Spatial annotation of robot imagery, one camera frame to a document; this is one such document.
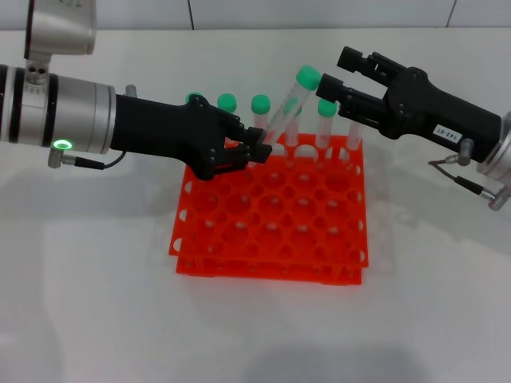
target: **black cable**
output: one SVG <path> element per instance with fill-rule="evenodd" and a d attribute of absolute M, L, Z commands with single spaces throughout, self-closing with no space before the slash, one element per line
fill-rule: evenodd
<path fill-rule="evenodd" d="M 440 167 L 440 165 L 446 164 L 445 160 L 439 160 L 439 161 L 430 161 L 428 162 L 428 165 L 433 166 L 435 169 L 437 169 L 441 174 L 449 178 L 450 180 L 454 181 L 456 184 L 464 187 L 468 191 L 472 192 L 475 195 L 481 195 L 481 193 L 485 190 L 484 187 L 482 187 L 480 184 L 476 184 L 475 182 L 472 182 L 471 180 L 468 180 L 466 178 L 460 177 L 460 176 L 453 176 L 452 174 L 448 173 L 444 169 Z"/>
<path fill-rule="evenodd" d="M 110 164 L 106 164 L 105 167 L 103 169 L 110 169 L 112 167 L 114 167 L 115 165 L 119 164 L 123 158 L 125 158 L 126 156 L 126 152 L 122 152 L 121 155 L 113 162 L 111 162 Z"/>
<path fill-rule="evenodd" d="M 77 157 L 74 161 L 74 166 L 77 168 L 87 168 L 87 169 L 96 169 L 96 170 L 105 170 L 114 167 L 119 164 L 123 158 L 125 158 L 126 152 L 122 152 L 122 154 L 110 164 L 103 164 L 99 161 L 89 160 L 88 158 Z"/>
<path fill-rule="evenodd" d="M 452 181 L 455 181 L 456 177 L 454 177 L 452 174 L 448 173 L 444 169 L 440 168 L 440 165 L 445 163 L 446 163 L 445 161 L 430 161 L 428 162 L 428 165 L 431 165 L 432 167 L 437 169 L 441 174 L 443 174 L 447 178 L 450 178 Z"/>

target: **white table surface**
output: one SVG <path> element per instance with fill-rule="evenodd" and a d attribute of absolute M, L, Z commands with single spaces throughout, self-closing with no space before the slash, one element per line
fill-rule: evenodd
<path fill-rule="evenodd" d="M 23 39 L 0 33 L 1 63 L 23 65 Z M 381 96 L 336 68 L 350 45 L 503 115 L 510 43 L 511 30 L 100 32 L 92 57 L 55 57 L 52 71 L 173 104 L 231 92 L 248 124 L 251 97 L 281 100 L 303 64 Z M 303 130 L 315 121 L 310 101 Z M 46 150 L 0 144 L 0 381 L 508 382 L 511 214 L 427 166 L 445 149 L 365 140 L 358 287 L 176 275 L 182 164 L 128 155 L 107 172 L 54 171 Z M 482 180 L 475 165 L 459 173 Z"/>

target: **green indicator light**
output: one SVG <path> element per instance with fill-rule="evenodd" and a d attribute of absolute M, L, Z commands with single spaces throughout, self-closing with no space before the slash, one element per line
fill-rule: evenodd
<path fill-rule="evenodd" d="M 70 150 L 73 147 L 68 140 L 56 140 L 53 143 L 53 147 L 60 150 Z"/>

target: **green cap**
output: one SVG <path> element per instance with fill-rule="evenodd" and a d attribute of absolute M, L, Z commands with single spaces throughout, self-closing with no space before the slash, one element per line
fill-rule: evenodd
<path fill-rule="evenodd" d="M 264 94 L 258 94 L 252 98 L 252 111 L 255 114 L 267 114 L 270 112 L 270 97 Z"/>
<path fill-rule="evenodd" d="M 322 98 L 318 103 L 318 113 L 323 117 L 333 117 L 337 113 L 337 104 Z"/>
<path fill-rule="evenodd" d="M 316 90 L 321 81 L 321 73 L 309 65 L 304 65 L 296 75 L 296 80 L 305 89 Z"/>
<path fill-rule="evenodd" d="M 238 104 L 236 103 L 236 97 L 230 93 L 221 94 L 217 100 L 218 107 L 227 113 L 234 113 Z"/>
<path fill-rule="evenodd" d="M 202 93 L 200 92 L 190 92 L 186 95 L 186 98 L 184 99 L 184 102 L 188 103 L 190 101 L 191 96 L 202 96 Z"/>

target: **white label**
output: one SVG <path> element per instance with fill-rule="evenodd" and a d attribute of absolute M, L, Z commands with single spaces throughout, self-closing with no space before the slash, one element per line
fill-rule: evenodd
<path fill-rule="evenodd" d="M 451 142 L 454 142 L 455 144 L 460 142 L 460 139 L 463 137 L 463 135 L 461 135 L 460 133 L 455 132 L 454 130 L 450 130 L 448 128 L 444 128 L 443 126 L 437 126 L 434 129 L 433 134 L 436 136 L 440 136 L 441 138 L 445 138 L 446 140 L 449 140 Z"/>

